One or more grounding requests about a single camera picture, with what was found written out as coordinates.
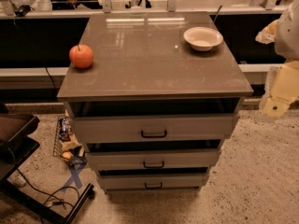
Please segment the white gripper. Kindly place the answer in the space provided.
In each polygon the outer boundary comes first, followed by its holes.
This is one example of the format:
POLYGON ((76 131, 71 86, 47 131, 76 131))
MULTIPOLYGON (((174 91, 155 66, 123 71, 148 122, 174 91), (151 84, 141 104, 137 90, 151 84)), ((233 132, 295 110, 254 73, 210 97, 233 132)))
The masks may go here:
MULTIPOLYGON (((259 32, 255 40, 262 44, 275 41, 278 20, 270 22, 259 32)), ((267 73, 265 93, 260 111, 270 119, 278 119, 299 97, 299 62, 291 61, 281 67, 271 67, 267 73)))

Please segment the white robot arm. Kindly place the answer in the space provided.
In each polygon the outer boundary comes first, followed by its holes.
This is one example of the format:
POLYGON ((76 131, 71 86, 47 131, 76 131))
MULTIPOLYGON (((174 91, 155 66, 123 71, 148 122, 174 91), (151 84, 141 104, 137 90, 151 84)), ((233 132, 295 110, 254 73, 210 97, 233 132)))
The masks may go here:
POLYGON ((293 0, 280 18, 264 27, 255 40, 274 43, 276 54, 286 59, 280 68, 269 69, 265 94, 259 104, 265 116, 278 119, 299 97, 299 0, 293 0))

